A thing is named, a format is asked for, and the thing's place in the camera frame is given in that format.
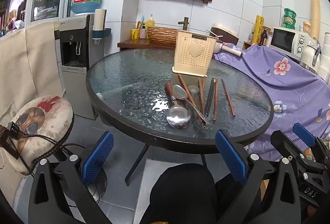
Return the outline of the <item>tall beige roll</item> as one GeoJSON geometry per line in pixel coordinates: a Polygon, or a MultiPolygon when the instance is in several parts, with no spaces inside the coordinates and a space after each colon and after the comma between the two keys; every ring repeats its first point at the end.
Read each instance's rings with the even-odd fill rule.
{"type": "Polygon", "coordinates": [[[311,0],[311,27],[310,36],[319,39],[321,24],[320,0],[311,0]]]}

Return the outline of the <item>brass faucet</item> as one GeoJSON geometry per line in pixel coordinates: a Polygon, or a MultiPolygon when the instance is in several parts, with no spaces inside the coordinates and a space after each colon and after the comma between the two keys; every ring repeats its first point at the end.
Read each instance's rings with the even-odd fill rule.
{"type": "Polygon", "coordinates": [[[186,31],[188,29],[188,25],[189,25],[189,18],[188,17],[184,17],[183,21],[179,21],[178,22],[179,25],[182,25],[182,29],[184,31],[186,31]]]}

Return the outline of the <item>cream plastic utensil holder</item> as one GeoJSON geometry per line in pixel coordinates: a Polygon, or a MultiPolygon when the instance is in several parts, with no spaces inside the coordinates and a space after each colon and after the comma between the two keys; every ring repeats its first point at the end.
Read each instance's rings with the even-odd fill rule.
{"type": "Polygon", "coordinates": [[[206,77],[216,42],[212,36],[179,30],[172,72],[206,77]]]}

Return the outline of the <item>yellow soap dispenser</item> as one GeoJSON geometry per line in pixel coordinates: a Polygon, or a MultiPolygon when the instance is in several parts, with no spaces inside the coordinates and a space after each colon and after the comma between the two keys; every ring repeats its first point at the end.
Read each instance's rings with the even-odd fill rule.
{"type": "Polygon", "coordinates": [[[145,28],[148,30],[149,28],[155,27],[155,21],[153,18],[153,15],[151,14],[151,17],[145,22],[145,28]]]}

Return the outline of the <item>teal cup holder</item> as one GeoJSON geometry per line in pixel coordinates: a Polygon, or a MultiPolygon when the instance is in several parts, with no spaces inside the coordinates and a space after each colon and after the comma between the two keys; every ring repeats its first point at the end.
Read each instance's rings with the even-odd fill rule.
{"type": "Polygon", "coordinates": [[[92,38],[94,40],[100,40],[111,35],[111,29],[106,28],[103,30],[92,30],[92,38]]]}

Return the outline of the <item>brown wooden chopstick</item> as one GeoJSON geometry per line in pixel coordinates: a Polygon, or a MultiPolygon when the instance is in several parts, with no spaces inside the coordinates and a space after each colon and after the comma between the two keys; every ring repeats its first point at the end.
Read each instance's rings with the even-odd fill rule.
{"type": "Polygon", "coordinates": [[[205,105],[204,105],[204,88],[205,88],[206,77],[199,78],[199,89],[200,89],[200,108],[201,113],[205,115],[205,105]]]}
{"type": "Polygon", "coordinates": [[[202,126],[203,126],[203,128],[205,128],[205,127],[206,127],[206,120],[205,120],[203,114],[197,109],[197,106],[196,106],[196,104],[195,104],[195,102],[194,102],[194,100],[193,100],[191,94],[189,93],[189,90],[188,90],[188,88],[187,88],[187,85],[186,85],[186,83],[185,83],[185,81],[184,81],[184,79],[183,79],[183,76],[182,76],[181,74],[178,74],[178,80],[180,81],[180,85],[181,85],[181,87],[182,87],[182,88],[184,89],[184,91],[185,91],[185,95],[186,95],[186,97],[187,97],[187,100],[189,101],[189,103],[192,105],[193,109],[194,109],[195,112],[197,113],[197,115],[198,115],[200,121],[202,122],[202,126]]]}
{"type": "Polygon", "coordinates": [[[214,80],[214,118],[213,122],[217,120],[217,113],[218,113],[218,80],[214,80]]]}
{"type": "Polygon", "coordinates": [[[226,87],[226,84],[225,84],[224,80],[221,79],[221,81],[222,81],[223,88],[224,88],[224,91],[225,91],[225,95],[226,95],[226,98],[227,98],[227,101],[228,101],[228,104],[229,104],[230,112],[231,112],[233,118],[235,118],[236,113],[235,113],[235,110],[234,110],[234,107],[233,107],[232,99],[230,98],[230,95],[229,95],[229,92],[228,92],[228,89],[226,87]]]}

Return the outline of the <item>woven basin sink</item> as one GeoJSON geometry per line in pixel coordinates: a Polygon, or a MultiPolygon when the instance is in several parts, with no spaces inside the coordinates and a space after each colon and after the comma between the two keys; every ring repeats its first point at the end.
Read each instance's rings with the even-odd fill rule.
{"type": "Polygon", "coordinates": [[[147,29],[148,39],[159,45],[175,47],[178,30],[164,27],[149,27],[147,29]]]}

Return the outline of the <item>wood-handled steel ladle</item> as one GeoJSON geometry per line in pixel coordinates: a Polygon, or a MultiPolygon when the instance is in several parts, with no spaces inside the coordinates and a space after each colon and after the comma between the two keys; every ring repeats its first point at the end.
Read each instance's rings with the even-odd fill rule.
{"type": "Polygon", "coordinates": [[[186,129],[190,125],[191,115],[189,111],[177,103],[170,82],[165,83],[165,88],[170,95],[173,106],[167,110],[166,119],[175,129],[186,129]]]}

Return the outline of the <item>purple floral cloth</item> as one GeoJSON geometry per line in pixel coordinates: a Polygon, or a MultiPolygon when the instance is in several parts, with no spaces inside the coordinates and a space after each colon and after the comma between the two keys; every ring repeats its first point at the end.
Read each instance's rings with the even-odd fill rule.
{"type": "Polygon", "coordinates": [[[321,77],[265,46],[252,45],[240,57],[220,51],[214,58],[256,80],[272,100],[273,121],[264,134],[246,146],[249,153],[278,161],[281,155],[270,142],[276,130],[305,151],[308,147],[292,131],[295,123],[329,146],[329,85],[321,77]]]}

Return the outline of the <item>paper cup stack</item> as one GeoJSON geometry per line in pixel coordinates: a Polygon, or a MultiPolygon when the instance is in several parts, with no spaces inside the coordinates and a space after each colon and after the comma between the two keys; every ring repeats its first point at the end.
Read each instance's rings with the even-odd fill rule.
{"type": "Polygon", "coordinates": [[[94,12],[94,31],[102,31],[105,28],[106,9],[96,9],[94,12]]]}

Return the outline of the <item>pink small bottle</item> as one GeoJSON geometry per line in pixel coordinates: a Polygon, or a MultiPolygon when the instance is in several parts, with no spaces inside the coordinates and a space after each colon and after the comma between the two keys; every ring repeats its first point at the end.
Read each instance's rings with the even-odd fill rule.
{"type": "Polygon", "coordinates": [[[145,39],[145,37],[146,37],[146,28],[145,28],[145,26],[142,26],[142,28],[140,29],[140,32],[139,32],[139,38],[145,39]]]}

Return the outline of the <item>yellow mug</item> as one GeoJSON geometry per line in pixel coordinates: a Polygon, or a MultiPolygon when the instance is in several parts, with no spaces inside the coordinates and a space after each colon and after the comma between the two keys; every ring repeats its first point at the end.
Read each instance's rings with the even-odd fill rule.
{"type": "Polygon", "coordinates": [[[131,39],[138,40],[139,39],[140,30],[139,29],[131,29],[131,39]]]}

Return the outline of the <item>white microwave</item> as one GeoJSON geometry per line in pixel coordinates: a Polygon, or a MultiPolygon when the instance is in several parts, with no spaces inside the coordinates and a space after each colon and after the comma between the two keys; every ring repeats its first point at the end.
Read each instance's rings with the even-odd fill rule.
{"type": "Polygon", "coordinates": [[[286,54],[290,58],[301,60],[307,46],[315,47],[314,40],[308,33],[287,28],[274,28],[269,48],[286,54]]]}

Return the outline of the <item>yellow roll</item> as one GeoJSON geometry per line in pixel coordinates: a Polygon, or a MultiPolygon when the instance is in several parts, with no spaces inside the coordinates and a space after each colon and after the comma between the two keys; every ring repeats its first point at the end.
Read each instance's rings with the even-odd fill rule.
{"type": "Polygon", "coordinates": [[[255,21],[255,28],[253,30],[252,44],[259,44],[261,34],[263,32],[264,17],[257,15],[255,21]]]}

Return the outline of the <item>water dispenser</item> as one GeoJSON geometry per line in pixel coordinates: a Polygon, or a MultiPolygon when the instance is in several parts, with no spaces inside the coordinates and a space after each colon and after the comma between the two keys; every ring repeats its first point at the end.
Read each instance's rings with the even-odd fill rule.
{"type": "Polygon", "coordinates": [[[104,43],[92,38],[93,14],[66,18],[59,23],[61,72],[65,96],[75,115],[96,119],[97,114],[88,97],[87,72],[104,56],[104,43]]]}

